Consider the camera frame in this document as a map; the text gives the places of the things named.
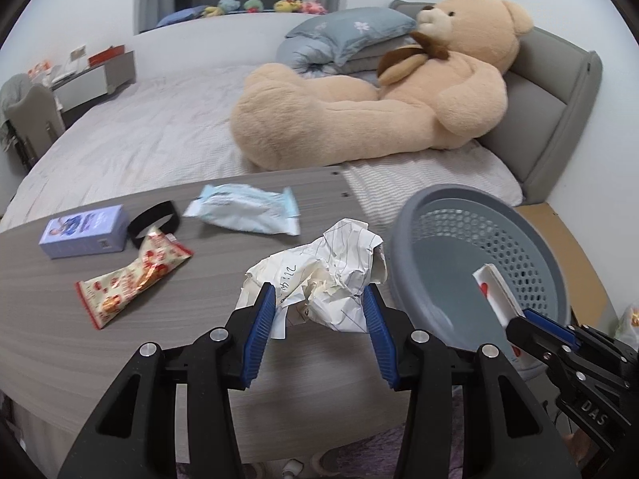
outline red and white snack bag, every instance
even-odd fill
[[[88,281],[75,289],[96,329],[102,329],[140,292],[178,267],[193,252],[155,225],[149,228],[139,256],[128,266]]]
[[[473,277],[504,329],[508,327],[508,323],[515,317],[524,316],[522,307],[520,307],[504,277],[494,264],[483,265],[473,274]],[[512,344],[511,346],[515,354],[515,362],[512,363],[515,369],[527,369],[538,362],[535,357],[522,351],[517,346]]]

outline product box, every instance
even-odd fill
[[[120,252],[127,244],[129,217],[121,205],[54,218],[40,238],[51,258]]]

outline bed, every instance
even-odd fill
[[[391,5],[414,15],[423,3]],[[95,106],[21,183],[0,232],[108,198],[260,171],[234,144],[228,118],[254,65],[145,79]],[[384,233],[416,191],[465,184],[512,206],[543,201],[589,116],[601,61],[535,29],[505,76],[509,110],[479,142],[343,164],[372,227]]]

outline white bedsheet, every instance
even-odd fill
[[[142,81],[95,106],[21,183],[0,222],[17,225],[108,198],[260,169],[229,131],[231,108],[254,66],[212,68]],[[344,176],[371,221],[389,226],[417,190],[438,183],[482,189],[510,205],[522,190],[506,166],[472,142],[344,164]]]

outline black wristband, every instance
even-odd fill
[[[170,216],[168,220],[162,225],[157,223],[165,216]],[[127,227],[129,238],[136,248],[140,248],[145,237],[139,237],[142,232],[151,227],[151,225],[157,225],[157,227],[165,234],[173,234],[180,227],[180,213],[175,208],[173,202],[162,202],[152,206],[150,209],[146,209],[138,215]]]

